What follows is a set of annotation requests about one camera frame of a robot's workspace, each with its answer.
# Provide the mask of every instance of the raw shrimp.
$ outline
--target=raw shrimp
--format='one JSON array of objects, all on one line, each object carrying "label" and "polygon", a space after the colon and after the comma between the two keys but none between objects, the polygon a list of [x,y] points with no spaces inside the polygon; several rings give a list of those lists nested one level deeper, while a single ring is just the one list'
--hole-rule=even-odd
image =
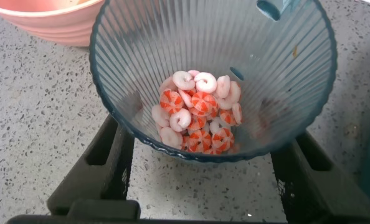
[{"label": "raw shrimp", "polygon": [[192,114],[194,115],[197,115],[197,116],[208,116],[210,115],[210,113],[206,113],[206,112],[202,112],[202,111],[198,111],[196,108],[192,107],[189,109],[189,112],[191,112]]},{"label": "raw shrimp", "polygon": [[160,131],[161,141],[171,147],[181,149],[182,138],[178,139],[177,133],[169,127],[164,127]]},{"label": "raw shrimp", "polygon": [[183,107],[183,99],[179,93],[165,89],[160,96],[160,106],[169,114],[177,113]]},{"label": "raw shrimp", "polygon": [[182,90],[192,90],[195,87],[193,76],[188,72],[178,71],[173,75],[174,84]]},{"label": "raw shrimp", "polygon": [[192,105],[192,97],[187,94],[184,90],[180,90],[178,89],[178,93],[179,95],[181,95],[185,105],[188,107],[188,108],[192,108],[193,105]]},{"label": "raw shrimp", "polygon": [[190,135],[187,144],[191,152],[204,152],[210,148],[211,135],[205,130],[197,130]]},{"label": "raw shrimp", "polygon": [[169,88],[172,91],[176,91],[178,87],[173,82],[173,77],[168,77],[159,87],[159,93]]},{"label": "raw shrimp", "polygon": [[225,98],[228,96],[230,87],[230,78],[228,75],[221,76],[217,79],[216,94],[219,98]]},{"label": "raw shrimp", "polygon": [[160,105],[152,106],[152,118],[161,127],[168,127],[170,125],[170,115]]},{"label": "raw shrimp", "polygon": [[196,89],[205,93],[212,93],[217,88],[216,78],[207,72],[201,72],[195,76]]},{"label": "raw shrimp", "polygon": [[235,103],[232,105],[232,113],[234,114],[234,118],[237,124],[242,124],[243,116],[242,116],[242,107],[239,103]]},{"label": "raw shrimp", "polygon": [[227,128],[221,128],[212,136],[212,147],[218,151],[226,151],[234,145],[235,137]]},{"label": "raw shrimp", "polygon": [[188,130],[195,131],[202,129],[207,123],[206,117],[200,117],[196,115],[191,115],[191,124],[187,127]]},{"label": "raw shrimp", "polygon": [[214,96],[200,91],[192,96],[192,104],[198,111],[211,113],[212,109],[217,106],[217,100]]},{"label": "raw shrimp", "polygon": [[220,110],[220,118],[229,126],[233,126],[236,124],[232,110]]},{"label": "raw shrimp", "polygon": [[197,74],[199,74],[200,72],[197,71],[197,70],[189,70],[187,71],[189,74],[191,74],[193,77],[195,77]]},{"label": "raw shrimp", "polygon": [[180,109],[170,117],[170,127],[177,132],[184,131],[191,123],[191,114],[187,109]]}]

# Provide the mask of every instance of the gray countertop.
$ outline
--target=gray countertop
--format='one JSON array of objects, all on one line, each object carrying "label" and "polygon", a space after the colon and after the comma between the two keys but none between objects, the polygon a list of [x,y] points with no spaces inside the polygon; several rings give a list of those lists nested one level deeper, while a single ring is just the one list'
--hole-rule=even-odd
[{"label": "gray countertop", "polygon": [[[338,72],[308,128],[358,178],[370,131],[370,5],[322,1],[338,41]],[[88,50],[32,37],[0,18],[0,223],[47,214],[45,201],[107,115]],[[191,164],[135,144],[128,198],[143,218],[285,221],[270,156]]]}]

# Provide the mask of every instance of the white shrimp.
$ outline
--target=white shrimp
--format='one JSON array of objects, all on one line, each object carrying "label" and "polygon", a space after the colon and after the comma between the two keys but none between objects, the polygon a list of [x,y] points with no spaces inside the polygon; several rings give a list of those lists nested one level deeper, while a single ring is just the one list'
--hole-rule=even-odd
[{"label": "white shrimp", "polygon": [[191,114],[187,109],[180,109],[170,117],[170,127],[177,132],[184,131],[191,123]]},{"label": "white shrimp", "polygon": [[195,76],[196,90],[205,93],[212,93],[217,88],[216,78],[207,72],[201,72]]},{"label": "white shrimp", "polygon": [[160,105],[152,106],[152,118],[161,127],[168,127],[170,125],[170,115]]},{"label": "white shrimp", "polygon": [[193,76],[188,72],[178,71],[173,75],[174,84],[182,90],[192,90],[195,87]]},{"label": "white shrimp", "polygon": [[235,103],[232,105],[232,113],[234,114],[234,118],[237,124],[242,124],[242,107],[239,103]]},{"label": "white shrimp", "polygon": [[169,88],[172,91],[176,91],[178,87],[173,82],[173,77],[168,77],[159,87],[159,93],[163,92],[165,89]]},{"label": "white shrimp", "polygon": [[228,75],[221,76],[217,79],[216,95],[218,98],[225,98],[228,96],[230,87],[230,78]]},{"label": "white shrimp", "polygon": [[197,74],[199,74],[200,72],[197,71],[197,70],[189,70],[187,71],[189,74],[191,74],[193,77],[195,77]]},{"label": "white shrimp", "polygon": [[181,96],[181,98],[183,99],[185,105],[188,107],[188,108],[192,108],[193,107],[193,104],[192,104],[192,97],[189,96],[189,94],[185,93],[183,90],[181,89],[178,89],[178,93],[179,95]]},{"label": "white shrimp", "polygon": [[160,131],[161,141],[171,147],[181,149],[182,148],[182,138],[178,138],[177,133],[169,127],[164,127]]}]

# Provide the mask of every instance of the granite countertop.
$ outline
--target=granite countertop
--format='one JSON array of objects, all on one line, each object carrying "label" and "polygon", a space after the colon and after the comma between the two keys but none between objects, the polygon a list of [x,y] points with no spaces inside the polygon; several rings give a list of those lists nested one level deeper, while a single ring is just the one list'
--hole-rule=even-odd
[{"label": "granite countertop", "polygon": [[[358,178],[370,130],[370,5],[322,1],[338,41],[338,72],[308,128]],[[45,201],[107,115],[88,49],[32,37],[0,18],[0,223],[48,214]],[[190,164],[135,143],[128,198],[143,218],[285,221],[270,156]]]}]

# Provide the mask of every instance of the pink shrimp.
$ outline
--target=pink shrimp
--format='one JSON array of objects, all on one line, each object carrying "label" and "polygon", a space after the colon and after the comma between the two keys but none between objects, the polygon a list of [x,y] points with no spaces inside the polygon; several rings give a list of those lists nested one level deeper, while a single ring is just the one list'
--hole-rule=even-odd
[{"label": "pink shrimp", "polygon": [[193,132],[187,142],[190,152],[204,152],[210,148],[211,135],[205,130]]},{"label": "pink shrimp", "polygon": [[207,123],[206,117],[200,117],[192,114],[191,124],[187,127],[188,130],[195,131],[202,129]]},{"label": "pink shrimp", "polygon": [[229,126],[233,126],[236,124],[236,120],[234,118],[232,110],[220,110],[220,118]]},{"label": "pink shrimp", "polygon": [[183,107],[183,99],[179,93],[165,89],[160,95],[160,106],[169,114],[177,113]]},{"label": "pink shrimp", "polygon": [[232,113],[234,114],[234,118],[237,124],[242,124],[243,116],[242,116],[242,107],[239,103],[235,103],[232,105]]},{"label": "pink shrimp", "polygon": [[217,106],[217,100],[212,95],[200,91],[192,96],[192,104],[198,111],[211,113]]},{"label": "pink shrimp", "polygon": [[196,116],[208,116],[208,115],[210,115],[210,113],[198,111],[195,107],[189,108],[189,112],[191,112],[191,114],[196,115]]},{"label": "pink shrimp", "polygon": [[235,137],[227,128],[221,128],[212,136],[212,146],[218,151],[226,151],[234,145]]}]

